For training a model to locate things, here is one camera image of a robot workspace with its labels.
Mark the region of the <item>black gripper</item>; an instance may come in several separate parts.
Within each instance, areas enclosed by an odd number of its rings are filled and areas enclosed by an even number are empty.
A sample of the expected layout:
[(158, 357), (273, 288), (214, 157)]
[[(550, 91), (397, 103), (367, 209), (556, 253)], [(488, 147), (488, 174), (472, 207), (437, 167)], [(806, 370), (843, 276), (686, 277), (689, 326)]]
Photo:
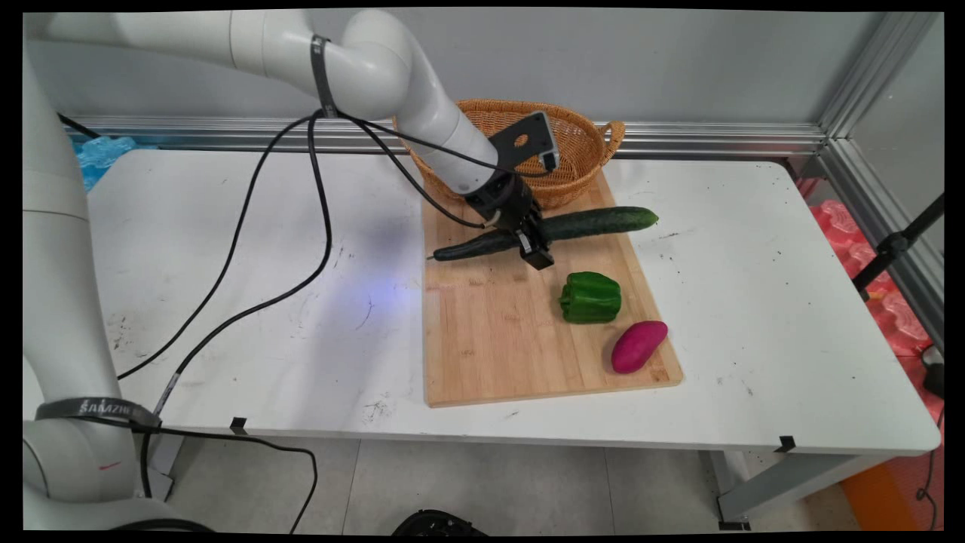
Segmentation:
[(552, 267), (549, 241), (540, 230), (544, 223), (541, 207), (533, 190), (518, 174), (490, 176), (477, 190), (463, 199), (483, 219), (483, 226), (516, 232), (520, 257), (541, 271)]

